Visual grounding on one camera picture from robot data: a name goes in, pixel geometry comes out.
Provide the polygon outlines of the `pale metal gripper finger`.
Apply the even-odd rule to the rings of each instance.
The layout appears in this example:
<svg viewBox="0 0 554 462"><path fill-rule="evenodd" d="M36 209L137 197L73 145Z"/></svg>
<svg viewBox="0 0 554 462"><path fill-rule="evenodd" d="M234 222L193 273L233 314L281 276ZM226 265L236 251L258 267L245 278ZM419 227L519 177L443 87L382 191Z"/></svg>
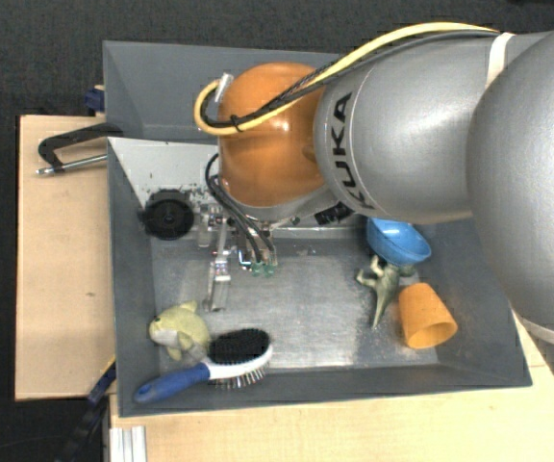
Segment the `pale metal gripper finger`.
<svg viewBox="0 0 554 462"><path fill-rule="evenodd" d="M214 245L222 248L228 232L227 215L223 208L216 204L205 204L200 208L196 242L201 248Z"/></svg>
<svg viewBox="0 0 554 462"><path fill-rule="evenodd" d="M217 312L226 307L232 276L226 257L217 257L210 263L208 292L204 308L208 312Z"/></svg>

